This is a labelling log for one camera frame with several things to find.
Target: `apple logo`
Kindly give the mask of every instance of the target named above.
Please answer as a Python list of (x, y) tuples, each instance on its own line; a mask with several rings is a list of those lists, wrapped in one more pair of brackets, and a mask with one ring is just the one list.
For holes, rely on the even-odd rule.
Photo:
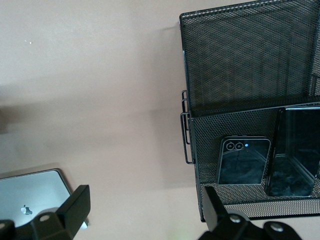
[(23, 205), (23, 207), (21, 208), (21, 212), (25, 215), (31, 215), (32, 211), (30, 211), (29, 207), (27, 207), (26, 205)]

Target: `electronic device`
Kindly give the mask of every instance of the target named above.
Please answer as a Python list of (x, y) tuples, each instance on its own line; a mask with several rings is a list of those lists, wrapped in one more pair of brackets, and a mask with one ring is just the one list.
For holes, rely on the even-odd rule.
[[(0, 218), (22, 226), (35, 216), (55, 212), (71, 195), (60, 169), (0, 179)], [(87, 228), (85, 221), (81, 228)]]
[(271, 142), (264, 136), (228, 136), (221, 141), (219, 185), (257, 185), (264, 175)]
[(279, 111), (266, 193), (309, 197), (320, 164), (320, 106)]

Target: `silver bolt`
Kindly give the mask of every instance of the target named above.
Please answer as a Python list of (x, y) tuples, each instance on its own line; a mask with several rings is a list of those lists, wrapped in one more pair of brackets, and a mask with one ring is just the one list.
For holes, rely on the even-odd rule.
[(42, 217), (39, 218), (40, 222), (47, 221), (50, 218), (49, 215), (43, 215)]
[(280, 224), (275, 223), (275, 222), (271, 223), (270, 227), (276, 232), (283, 232), (284, 231), (284, 228), (282, 226), (280, 226)]
[(237, 215), (231, 215), (231, 216), (230, 216), (230, 220), (231, 220), (232, 222), (234, 222), (235, 224), (238, 224), (238, 223), (241, 222), (240, 217), (238, 217)]

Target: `mesh tray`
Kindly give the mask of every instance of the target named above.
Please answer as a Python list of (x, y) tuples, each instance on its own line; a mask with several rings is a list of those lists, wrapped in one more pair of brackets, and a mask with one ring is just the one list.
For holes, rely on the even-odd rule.
[(244, 212), (249, 218), (267, 219), (320, 215), (320, 180), (317, 179), (312, 197), (270, 197), (264, 189), (266, 169), (261, 185), (217, 185), (216, 172), (221, 140), (225, 136), (265, 136), (274, 139), (279, 109), (217, 114), (190, 119), (192, 149), (196, 159), (195, 175), (201, 219), (203, 189), (215, 188), (228, 209)]
[(181, 14), (191, 116), (319, 102), (319, 8), (264, 0)]

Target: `laptop lid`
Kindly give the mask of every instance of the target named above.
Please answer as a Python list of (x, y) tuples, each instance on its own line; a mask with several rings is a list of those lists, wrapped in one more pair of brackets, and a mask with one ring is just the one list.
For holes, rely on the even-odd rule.
[[(0, 179), (0, 219), (20, 227), (39, 214), (55, 212), (70, 195), (59, 169)], [(87, 228), (86, 222), (81, 228)]]

